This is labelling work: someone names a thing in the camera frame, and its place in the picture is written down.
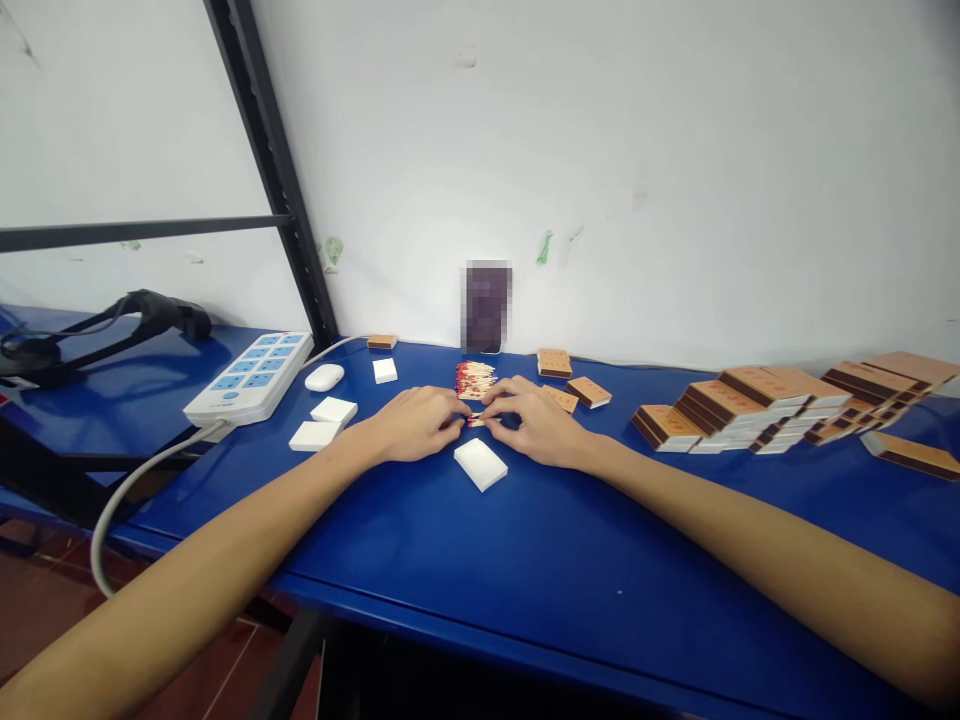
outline green stain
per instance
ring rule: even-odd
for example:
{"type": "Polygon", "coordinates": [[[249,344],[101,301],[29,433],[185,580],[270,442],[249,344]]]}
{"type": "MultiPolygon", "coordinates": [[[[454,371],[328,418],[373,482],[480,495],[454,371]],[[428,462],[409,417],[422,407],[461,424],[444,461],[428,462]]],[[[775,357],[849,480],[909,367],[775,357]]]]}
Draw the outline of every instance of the green stain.
{"type": "Polygon", "coordinates": [[[547,264],[547,257],[550,255],[550,240],[552,238],[553,238],[553,231],[547,230],[547,234],[543,238],[543,247],[540,249],[540,254],[537,255],[537,265],[547,264]]]}
{"type": "Polygon", "coordinates": [[[340,260],[340,256],[343,254],[343,240],[338,237],[328,237],[327,238],[327,257],[330,258],[330,262],[334,265],[337,264],[337,261],[340,260]]]}

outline blue table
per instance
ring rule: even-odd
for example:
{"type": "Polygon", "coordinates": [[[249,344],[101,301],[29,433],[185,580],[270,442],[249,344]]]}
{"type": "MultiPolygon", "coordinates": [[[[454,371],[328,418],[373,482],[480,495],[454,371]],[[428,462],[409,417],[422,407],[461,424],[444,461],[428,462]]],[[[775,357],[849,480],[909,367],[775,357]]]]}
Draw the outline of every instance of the blue table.
{"type": "MultiPolygon", "coordinates": [[[[91,313],[0,306],[0,335],[21,322],[34,330],[61,330],[91,313]]],[[[60,343],[69,360],[127,337],[139,320],[121,317],[95,335],[60,343]]],[[[268,330],[214,325],[204,342],[170,329],[89,366],[80,382],[23,393],[0,388],[13,402],[0,408],[4,419],[58,453],[150,456],[191,426],[183,408],[206,384],[268,330]]],[[[109,484],[121,473],[92,473],[109,484]]],[[[60,524],[47,510],[0,487],[0,514],[31,522],[60,524]]]]}
{"type": "MultiPolygon", "coordinates": [[[[414,385],[451,386],[456,350],[400,343],[400,380],[376,385],[362,342],[334,351],[357,421],[414,385]]],[[[533,356],[484,357],[536,377],[533,356]]],[[[574,362],[613,393],[574,417],[652,455],[630,425],[641,403],[672,403],[703,375],[574,362]]],[[[562,386],[562,381],[550,381],[562,386]]],[[[287,447],[323,395],[295,381],[273,417],[234,430],[118,536],[163,553],[304,459],[287,447]]],[[[892,430],[943,446],[960,403],[928,400],[892,430]]],[[[914,703],[789,618],[658,518],[592,478],[549,469],[483,437],[510,472],[480,494],[453,447],[359,479],[272,581],[343,616],[508,664],[718,717],[900,717],[914,703]]],[[[877,460],[858,438],[782,456],[661,454],[658,460],[804,517],[960,592],[960,484],[877,460]]]]}

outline power strip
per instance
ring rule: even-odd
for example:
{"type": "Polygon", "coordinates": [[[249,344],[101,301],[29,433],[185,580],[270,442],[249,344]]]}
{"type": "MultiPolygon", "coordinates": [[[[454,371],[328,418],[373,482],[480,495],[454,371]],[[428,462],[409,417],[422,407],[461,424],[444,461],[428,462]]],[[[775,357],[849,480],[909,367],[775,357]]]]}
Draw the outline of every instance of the power strip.
{"type": "MultiPolygon", "coordinates": [[[[227,432],[239,425],[266,420],[277,409],[312,349],[313,336],[308,332],[261,335],[183,409],[187,420],[204,428],[223,419],[227,432]]],[[[226,432],[216,435],[211,441],[219,440],[226,432]]]]}

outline floor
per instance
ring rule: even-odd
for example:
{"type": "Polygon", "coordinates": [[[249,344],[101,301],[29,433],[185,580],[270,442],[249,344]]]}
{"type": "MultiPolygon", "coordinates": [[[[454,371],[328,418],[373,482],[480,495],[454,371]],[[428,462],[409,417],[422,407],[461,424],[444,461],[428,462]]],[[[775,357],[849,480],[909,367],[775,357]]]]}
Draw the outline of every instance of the floor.
{"type": "MultiPolygon", "coordinates": [[[[0,536],[29,543],[35,528],[20,520],[0,525],[0,536]]],[[[40,531],[40,550],[31,557],[0,551],[0,686],[43,648],[103,602],[93,582],[86,540],[40,531]]],[[[142,566],[108,551],[104,562],[116,586],[130,582],[142,566]]],[[[264,597],[292,614],[286,598],[264,597]]],[[[245,620],[234,621],[180,677],[153,698],[137,720],[243,717],[279,650],[282,636],[245,620]]],[[[314,661],[291,717],[317,716],[320,660],[314,661]]]]}

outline hand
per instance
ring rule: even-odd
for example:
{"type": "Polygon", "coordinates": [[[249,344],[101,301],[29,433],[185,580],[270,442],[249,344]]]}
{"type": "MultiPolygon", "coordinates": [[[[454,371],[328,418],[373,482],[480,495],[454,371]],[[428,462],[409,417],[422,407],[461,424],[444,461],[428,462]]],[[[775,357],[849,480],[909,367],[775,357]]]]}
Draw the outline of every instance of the hand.
{"type": "Polygon", "coordinates": [[[480,415],[490,434],[517,452],[544,465],[579,468],[596,437],[561,408],[546,390],[516,375],[501,380],[484,396],[489,407],[480,415]],[[514,397],[502,397],[512,394],[514,397]],[[523,419],[519,430],[508,430],[495,419],[515,412],[523,419]]]}
{"type": "Polygon", "coordinates": [[[470,417],[470,407],[457,399],[456,392],[415,387],[404,390],[372,418],[349,430],[354,436],[362,435],[368,449],[374,448],[376,462],[413,462],[439,452],[460,436],[464,421],[457,418],[450,422],[453,414],[470,417]]]}

